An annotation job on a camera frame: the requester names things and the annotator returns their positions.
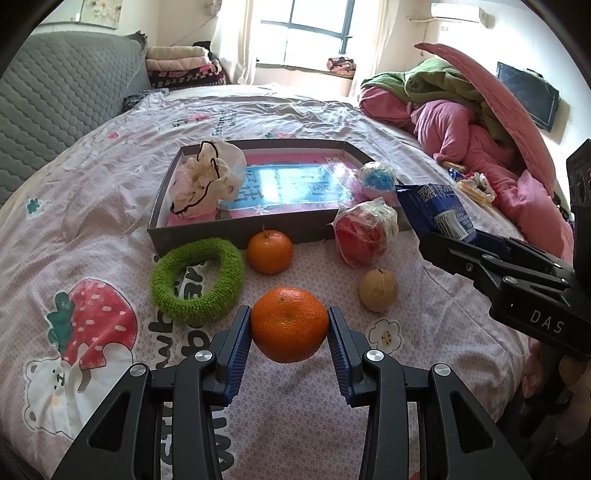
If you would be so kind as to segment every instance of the orange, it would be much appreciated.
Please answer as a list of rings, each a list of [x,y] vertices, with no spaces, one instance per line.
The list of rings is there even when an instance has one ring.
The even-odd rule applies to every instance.
[[[314,355],[328,330],[324,306],[309,291],[299,288],[275,288],[252,308],[252,339],[267,357],[281,364]]]
[[[246,257],[255,270],[272,275],[291,264],[294,246],[284,233],[263,230],[253,236],[246,247]]]

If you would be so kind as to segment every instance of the bed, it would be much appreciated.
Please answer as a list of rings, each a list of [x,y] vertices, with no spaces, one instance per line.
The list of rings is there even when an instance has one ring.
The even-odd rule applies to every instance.
[[[194,121],[178,121],[188,117]],[[176,364],[207,346],[236,313],[238,306],[222,320],[193,329],[173,325],[150,297],[158,257],[146,228],[158,188],[177,150],[213,132],[225,140],[346,140],[376,160],[394,163],[404,183],[453,183],[405,132],[363,116],[344,99],[318,100],[276,86],[154,94],[79,139],[0,210],[0,434],[46,478],[133,362],[152,369]],[[500,213],[458,195],[477,228],[521,238]],[[372,346],[400,363],[449,364],[498,419],[522,378],[527,339],[488,316],[488,299],[470,281],[424,261],[411,231],[398,235],[379,266],[400,279],[400,300],[385,315],[361,306],[356,285],[365,271],[346,266],[334,241],[296,245],[293,266],[273,277],[247,267],[238,304],[253,305],[276,286],[308,289],[325,306],[340,306],[352,329],[365,332]],[[207,291],[215,275],[211,262],[189,268],[179,278],[180,294]],[[79,318],[73,326],[87,340],[69,358],[71,351],[66,355],[53,345],[52,330],[67,314],[67,299],[84,294],[107,296],[115,310],[100,315],[125,320],[117,332],[93,337],[96,318]],[[384,332],[394,341],[384,343]],[[412,405],[410,410],[413,419]],[[253,344],[240,395],[214,413],[223,476],[357,478],[366,414],[340,396],[326,343],[292,365],[271,362]],[[170,478],[166,415],[169,409],[161,459],[163,478]],[[419,469],[416,423],[410,437],[409,476]]]

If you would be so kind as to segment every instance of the green blanket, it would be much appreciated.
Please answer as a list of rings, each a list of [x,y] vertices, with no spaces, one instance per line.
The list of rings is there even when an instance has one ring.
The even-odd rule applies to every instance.
[[[433,100],[451,100],[467,106],[480,119],[494,140],[512,145],[513,140],[496,119],[483,96],[450,63],[434,57],[408,72],[385,72],[365,80],[364,87],[381,87],[404,102],[423,105]]]

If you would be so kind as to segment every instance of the green fuzzy ring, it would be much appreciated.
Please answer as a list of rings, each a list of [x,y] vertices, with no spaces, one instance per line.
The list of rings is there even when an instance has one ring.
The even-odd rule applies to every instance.
[[[219,258],[219,278],[213,288],[199,299],[182,300],[174,294],[174,280],[189,265]],[[158,309],[179,323],[202,327],[217,320],[238,299],[242,288],[244,260],[238,249],[227,240],[207,238],[168,252],[152,272],[152,298]]]

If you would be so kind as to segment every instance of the pink blanket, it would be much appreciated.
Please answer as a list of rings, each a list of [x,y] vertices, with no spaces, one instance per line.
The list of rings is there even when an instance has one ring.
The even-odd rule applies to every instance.
[[[495,206],[519,227],[527,241],[572,262],[572,229],[549,195],[556,183],[554,164],[527,111],[502,83],[461,52],[442,45],[417,47],[445,58],[474,84],[515,140],[520,154],[497,144],[487,130],[475,125],[470,109],[447,100],[429,102],[409,113],[409,105],[392,93],[369,87],[360,98],[364,113],[406,130],[414,126],[414,134],[430,157],[462,163],[485,174],[497,193]]]

